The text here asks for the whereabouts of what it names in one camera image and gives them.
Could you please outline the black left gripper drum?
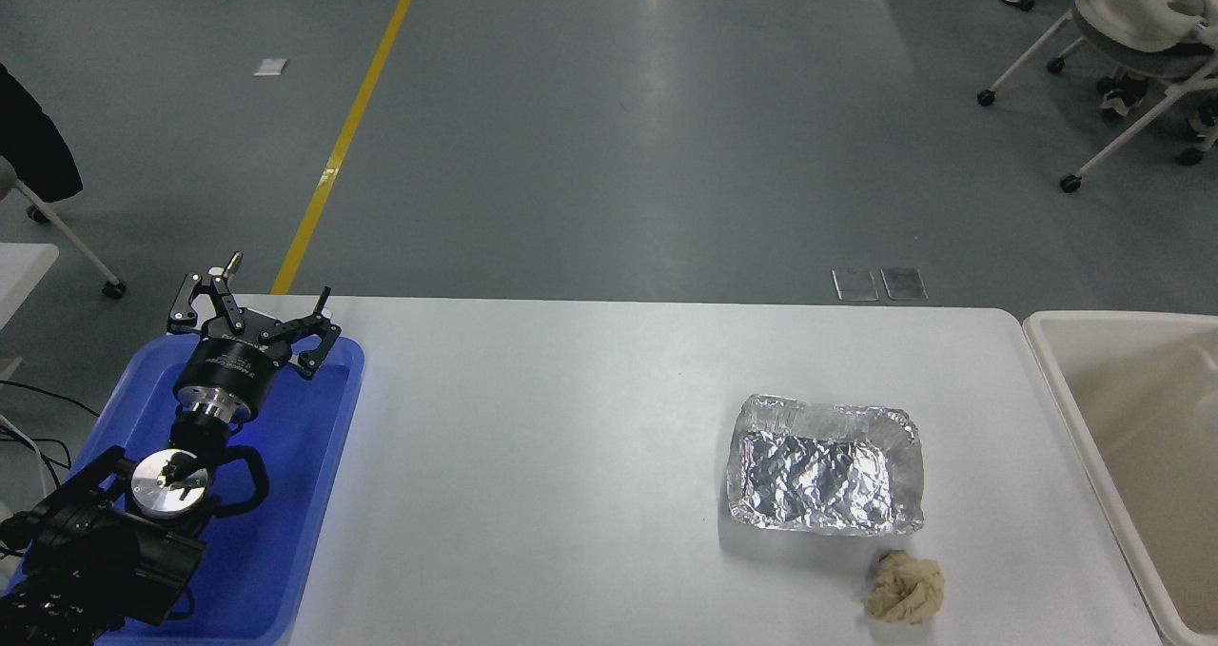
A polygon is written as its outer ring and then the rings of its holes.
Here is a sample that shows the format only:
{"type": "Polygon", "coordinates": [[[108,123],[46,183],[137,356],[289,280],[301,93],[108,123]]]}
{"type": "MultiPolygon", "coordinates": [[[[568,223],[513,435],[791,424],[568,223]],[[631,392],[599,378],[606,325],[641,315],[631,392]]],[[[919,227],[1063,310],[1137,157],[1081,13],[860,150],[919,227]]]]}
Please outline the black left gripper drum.
{"type": "Polygon", "coordinates": [[[244,411],[259,411],[270,394],[279,369],[285,364],[285,343],[259,343],[231,336],[230,333],[197,334],[199,343],[174,384],[181,407],[194,403],[227,403],[244,411]]]}

